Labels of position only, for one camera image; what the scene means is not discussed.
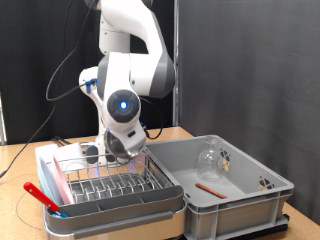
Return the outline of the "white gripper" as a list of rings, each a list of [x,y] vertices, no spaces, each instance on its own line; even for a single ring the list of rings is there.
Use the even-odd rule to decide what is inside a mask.
[[[144,147],[146,135],[144,133],[136,133],[130,137],[127,143],[127,153],[130,158],[137,156]]]

